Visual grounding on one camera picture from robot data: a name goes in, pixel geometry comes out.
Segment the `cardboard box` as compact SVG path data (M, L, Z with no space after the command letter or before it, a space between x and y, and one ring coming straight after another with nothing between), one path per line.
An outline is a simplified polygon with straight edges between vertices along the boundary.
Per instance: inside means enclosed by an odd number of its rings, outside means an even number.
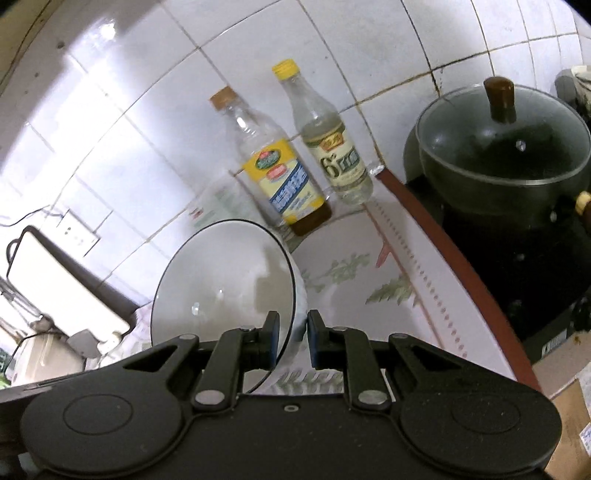
M554 479L589 479L590 333L573 334L533 370L562 420L562 435L546 472Z

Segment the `white rice cooker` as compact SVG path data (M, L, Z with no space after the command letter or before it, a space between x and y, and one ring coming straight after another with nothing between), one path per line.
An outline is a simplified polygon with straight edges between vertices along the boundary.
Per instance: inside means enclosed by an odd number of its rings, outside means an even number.
M84 364L61 335L45 333L22 340L5 375L19 386L81 372Z

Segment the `metal ladle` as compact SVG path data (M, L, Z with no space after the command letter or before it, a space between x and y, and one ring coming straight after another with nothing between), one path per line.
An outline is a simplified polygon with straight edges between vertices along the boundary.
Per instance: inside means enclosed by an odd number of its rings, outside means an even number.
M33 332L46 333L56 330L53 319L43 314L4 278L1 278L1 296L8 301Z

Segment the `white wall socket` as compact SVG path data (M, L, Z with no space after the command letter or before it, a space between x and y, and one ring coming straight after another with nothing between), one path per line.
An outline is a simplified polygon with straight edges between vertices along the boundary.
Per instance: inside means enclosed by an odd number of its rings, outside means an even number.
M56 226L54 239L69 255L83 257L98 244L100 236L67 210Z

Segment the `large white sun bowl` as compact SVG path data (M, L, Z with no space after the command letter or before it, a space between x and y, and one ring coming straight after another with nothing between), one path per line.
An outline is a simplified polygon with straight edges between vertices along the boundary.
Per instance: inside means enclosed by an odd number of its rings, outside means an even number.
M242 219L201 229L174 254L152 303L150 335L161 344L183 334L214 341L227 330L262 327L280 315L277 364L245 374L247 393L273 395L304 339L308 298L287 244L268 227Z

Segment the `clear vinegar bottle yellow cap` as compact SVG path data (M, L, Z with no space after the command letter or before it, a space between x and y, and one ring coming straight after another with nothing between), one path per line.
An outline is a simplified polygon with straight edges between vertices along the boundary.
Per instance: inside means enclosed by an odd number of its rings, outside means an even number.
M273 74L290 100L297 133L332 190L346 204L367 202L373 181L337 108L311 87L293 59L274 65Z

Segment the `white cutting board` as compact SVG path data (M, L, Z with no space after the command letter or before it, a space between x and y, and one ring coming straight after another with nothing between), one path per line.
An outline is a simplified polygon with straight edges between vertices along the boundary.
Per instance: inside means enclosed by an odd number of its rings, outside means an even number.
M68 336L88 330L99 341L135 326L137 305L102 281L33 226L16 240L8 283Z

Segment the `yellow label oil bottle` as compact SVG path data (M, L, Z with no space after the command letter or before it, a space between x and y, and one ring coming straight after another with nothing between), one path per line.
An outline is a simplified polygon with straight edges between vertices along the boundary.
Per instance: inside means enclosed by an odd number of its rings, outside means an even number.
M331 219L329 201L280 125L228 86L211 96L211 104L223 117L242 170L294 234L307 235Z

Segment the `black stove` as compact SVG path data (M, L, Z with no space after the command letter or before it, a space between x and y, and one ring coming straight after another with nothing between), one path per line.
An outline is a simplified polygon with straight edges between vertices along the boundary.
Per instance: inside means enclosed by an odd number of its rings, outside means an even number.
M423 175L407 183L472 265L535 363L590 330L590 222L567 210L523 228L461 212Z

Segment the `white plastic salt bag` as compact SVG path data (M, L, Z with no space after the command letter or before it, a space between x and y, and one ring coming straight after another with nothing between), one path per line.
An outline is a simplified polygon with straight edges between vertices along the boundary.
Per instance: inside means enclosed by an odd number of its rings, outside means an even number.
M194 232L228 219L242 219L266 225L252 195L235 176L225 173L209 184L188 207Z

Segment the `black pot with glass lid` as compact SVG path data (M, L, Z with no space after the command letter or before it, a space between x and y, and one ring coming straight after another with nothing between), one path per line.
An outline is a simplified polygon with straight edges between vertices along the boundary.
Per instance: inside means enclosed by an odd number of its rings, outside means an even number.
M432 102L415 132L425 176L458 210L533 226L590 197L590 130L540 90L490 77Z

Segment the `floral table cloth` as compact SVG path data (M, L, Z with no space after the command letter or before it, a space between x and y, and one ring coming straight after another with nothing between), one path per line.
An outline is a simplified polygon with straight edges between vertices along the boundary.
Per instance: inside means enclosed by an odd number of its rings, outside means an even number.
M339 214L308 237L283 242L304 280L308 311L318 310L327 324L363 330L373 340L412 335L537 385L530 361L484 287L461 282L388 189L380 188L369 204ZM121 355L157 345L150 335L152 303L139 309ZM342 388L342 375L315 371L304 338L276 387L276 394L334 393Z

